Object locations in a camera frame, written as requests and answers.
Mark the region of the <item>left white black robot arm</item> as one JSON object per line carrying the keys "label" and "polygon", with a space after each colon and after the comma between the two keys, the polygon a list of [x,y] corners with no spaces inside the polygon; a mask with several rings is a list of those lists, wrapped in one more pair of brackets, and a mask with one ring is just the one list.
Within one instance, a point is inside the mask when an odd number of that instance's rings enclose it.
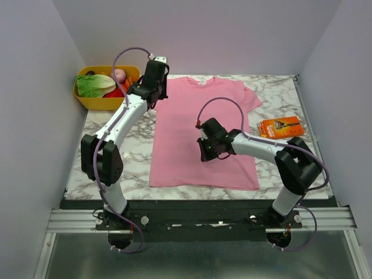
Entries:
{"label": "left white black robot arm", "polygon": [[128,203],[121,186],[123,160],[120,147],[136,122],[159,100],[166,99],[167,57],[157,56],[148,61],[145,74],[129,87],[123,103],[111,119],[94,135],[81,139],[81,169],[95,181],[109,223],[117,230],[129,222]]}

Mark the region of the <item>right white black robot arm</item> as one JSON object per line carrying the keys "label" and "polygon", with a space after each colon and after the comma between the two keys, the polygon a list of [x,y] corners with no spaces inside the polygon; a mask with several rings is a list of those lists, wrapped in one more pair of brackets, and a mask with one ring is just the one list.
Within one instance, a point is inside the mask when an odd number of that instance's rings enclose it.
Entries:
{"label": "right white black robot arm", "polygon": [[227,131],[215,118],[203,123],[198,121],[196,128],[201,131],[197,142],[203,162],[225,153],[227,156],[251,156],[276,165],[283,188],[264,214],[266,222],[275,228],[287,223],[292,209],[324,169],[299,137],[279,141],[256,137],[238,129]]}

